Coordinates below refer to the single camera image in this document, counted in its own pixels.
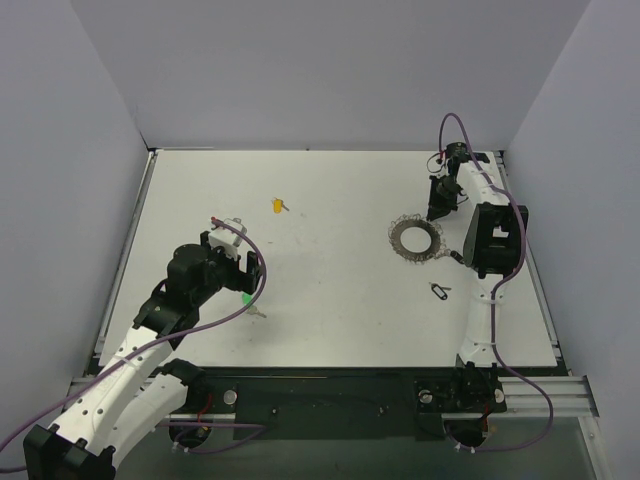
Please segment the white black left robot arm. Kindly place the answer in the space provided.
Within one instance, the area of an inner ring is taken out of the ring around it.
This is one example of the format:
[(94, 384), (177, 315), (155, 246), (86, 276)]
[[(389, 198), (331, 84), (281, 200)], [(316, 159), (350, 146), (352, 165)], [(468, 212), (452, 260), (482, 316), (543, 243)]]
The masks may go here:
[(112, 479), (134, 446), (171, 412), (206, 397), (199, 367), (171, 354), (201, 331), (200, 308), (223, 289), (251, 297), (266, 283), (264, 258), (237, 219), (213, 219), (197, 244), (178, 247), (167, 275), (141, 306), (116, 353), (95, 379), (63, 401), (48, 427), (23, 440), (31, 479)]

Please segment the metal key ring disc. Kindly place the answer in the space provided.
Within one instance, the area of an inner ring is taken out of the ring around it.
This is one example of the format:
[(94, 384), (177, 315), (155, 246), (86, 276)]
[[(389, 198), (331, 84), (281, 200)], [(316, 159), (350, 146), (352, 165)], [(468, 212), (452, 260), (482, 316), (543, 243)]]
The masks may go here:
[[(410, 229), (418, 229), (429, 238), (429, 245), (418, 251), (411, 250), (403, 243), (403, 234)], [(393, 251), (405, 261), (425, 264), (447, 256), (450, 251), (443, 238), (443, 231), (437, 223), (429, 222), (419, 214), (404, 214), (394, 220), (388, 229), (388, 241)]]

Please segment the silver key with black tag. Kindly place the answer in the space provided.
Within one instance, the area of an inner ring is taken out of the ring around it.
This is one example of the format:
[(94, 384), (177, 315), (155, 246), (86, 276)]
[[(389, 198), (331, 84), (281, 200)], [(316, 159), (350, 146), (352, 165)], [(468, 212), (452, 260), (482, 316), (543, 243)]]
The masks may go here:
[(460, 252), (456, 250), (451, 250), (451, 249), (443, 249), (439, 251), (438, 253), (435, 254), (434, 258), (435, 259), (451, 258), (461, 265), (465, 264), (463, 255)]

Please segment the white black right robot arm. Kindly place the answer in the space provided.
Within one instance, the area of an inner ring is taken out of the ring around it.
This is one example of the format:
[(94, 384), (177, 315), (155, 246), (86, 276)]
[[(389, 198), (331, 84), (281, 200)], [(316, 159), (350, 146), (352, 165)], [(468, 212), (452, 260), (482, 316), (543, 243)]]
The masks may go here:
[(505, 284), (524, 263), (528, 210), (496, 185), (486, 170), (489, 161), (477, 160), (464, 143), (447, 145), (441, 158), (446, 172), (430, 177), (427, 219), (439, 220), (456, 211), (461, 196), (473, 207), (461, 256), (476, 277), (458, 356), (463, 364), (491, 367), (499, 362), (495, 350)]

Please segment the black tag with white label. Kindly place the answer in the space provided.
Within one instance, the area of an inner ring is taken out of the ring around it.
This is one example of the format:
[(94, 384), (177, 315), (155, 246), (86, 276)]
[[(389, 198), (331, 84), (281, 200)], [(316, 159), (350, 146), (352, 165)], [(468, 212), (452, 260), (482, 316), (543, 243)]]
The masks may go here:
[(438, 283), (430, 283), (431, 292), (441, 301), (446, 301), (449, 298), (450, 287), (441, 286)]

